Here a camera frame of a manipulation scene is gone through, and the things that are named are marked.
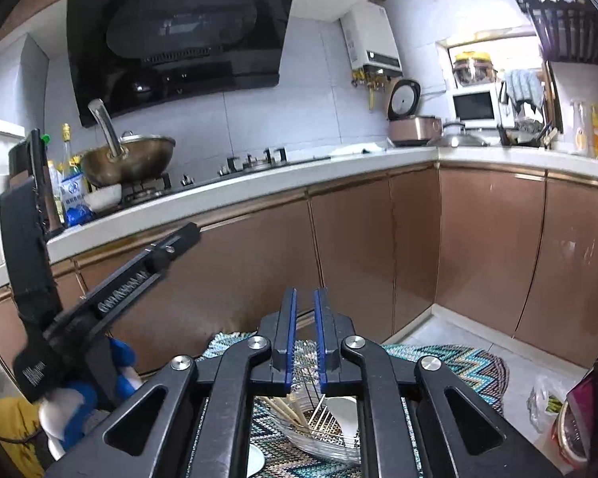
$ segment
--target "hand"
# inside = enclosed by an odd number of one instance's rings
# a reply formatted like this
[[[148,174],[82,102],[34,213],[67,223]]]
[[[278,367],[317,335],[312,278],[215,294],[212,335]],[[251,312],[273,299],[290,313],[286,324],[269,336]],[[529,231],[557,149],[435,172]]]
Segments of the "hand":
[[[135,353],[126,343],[109,338],[113,363],[118,371],[115,393],[121,400],[128,399],[142,385],[133,370]],[[69,448],[81,441],[108,412],[96,410],[97,394],[93,386],[84,381],[71,381],[63,388],[56,388],[41,402],[40,425],[49,439],[49,451],[60,460]]]

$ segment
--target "wok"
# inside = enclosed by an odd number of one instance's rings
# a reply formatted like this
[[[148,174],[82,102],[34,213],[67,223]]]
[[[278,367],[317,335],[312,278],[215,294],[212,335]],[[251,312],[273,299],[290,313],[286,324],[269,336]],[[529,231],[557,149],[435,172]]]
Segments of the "wok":
[[[96,98],[89,103],[89,109],[108,145],[82,155],[80,166],[87,180],[96,186],[109,186],[161,176],[173,156],[174,139],[125,132],[119,140],[104,103]]]

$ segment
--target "gray towel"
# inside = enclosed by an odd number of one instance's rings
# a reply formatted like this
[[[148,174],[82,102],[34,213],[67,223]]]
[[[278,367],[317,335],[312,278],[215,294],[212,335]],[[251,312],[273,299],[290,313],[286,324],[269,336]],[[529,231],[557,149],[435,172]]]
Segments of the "gray towel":
[[[505,72],[507,94],[517,113],[524,103],[528,103],[533,110],[540,110],[545,100],[543,86],[535,73],[530,70],[510,70]]]

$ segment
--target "triangular cutout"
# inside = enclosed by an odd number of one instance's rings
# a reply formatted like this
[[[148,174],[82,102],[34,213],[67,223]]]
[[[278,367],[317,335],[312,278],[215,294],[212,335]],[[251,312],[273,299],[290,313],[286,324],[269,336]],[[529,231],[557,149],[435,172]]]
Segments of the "triangular cutout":
[[[141,455],[165,398],[166,388],[155,388],[107,431],[104,441],[131,456]]]
[[[445,397],[458,425],[467,452],[477,456],[502,444],[502,435],[454,388],[445,390]]]

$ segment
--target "white microwave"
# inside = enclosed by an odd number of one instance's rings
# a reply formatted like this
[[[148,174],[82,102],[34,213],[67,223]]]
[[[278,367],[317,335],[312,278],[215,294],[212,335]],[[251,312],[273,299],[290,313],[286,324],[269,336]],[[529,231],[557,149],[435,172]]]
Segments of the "white microwave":
[[[460,120],[466,129],[505,129],[515,127],[515,114],[511,102],[501,104],[501,85],[495,82],[456,88],[448,92],[450,113]]]

